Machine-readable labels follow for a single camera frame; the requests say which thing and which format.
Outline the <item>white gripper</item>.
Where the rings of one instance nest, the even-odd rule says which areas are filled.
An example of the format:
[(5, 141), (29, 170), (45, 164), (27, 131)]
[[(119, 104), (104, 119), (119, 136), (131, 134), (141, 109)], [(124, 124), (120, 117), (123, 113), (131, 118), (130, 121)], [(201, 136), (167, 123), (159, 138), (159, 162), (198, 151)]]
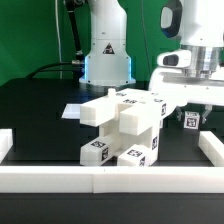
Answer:
[[(151, 75), (149, 90), (174, 101), (175, 105), (204, 104), (202, 124), (212, 112), (213, 106), (224, 106), (224, 67), (210, 78), (187, 77), (181, 69), (158, 67)], [(176, 117), (182, 120), (183, 111), (176, 107)]]

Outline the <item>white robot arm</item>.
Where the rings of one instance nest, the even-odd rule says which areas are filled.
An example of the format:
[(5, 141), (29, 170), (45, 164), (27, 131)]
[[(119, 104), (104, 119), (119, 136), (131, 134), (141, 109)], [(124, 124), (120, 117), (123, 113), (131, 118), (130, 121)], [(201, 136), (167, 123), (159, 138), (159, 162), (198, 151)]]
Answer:
[[(69, 0), (71, 8), (88, 3), (91, 44), (79, 82), (85, 86), (124, 87), (133, 84), (126, 53), (126, 13), (117, 0)], [(162, 8), (160, 28), (180, 47), (157, 57), (148, 91), (171, 108), (187, 103), (224, 106), (224, 0), (169, 0)]]

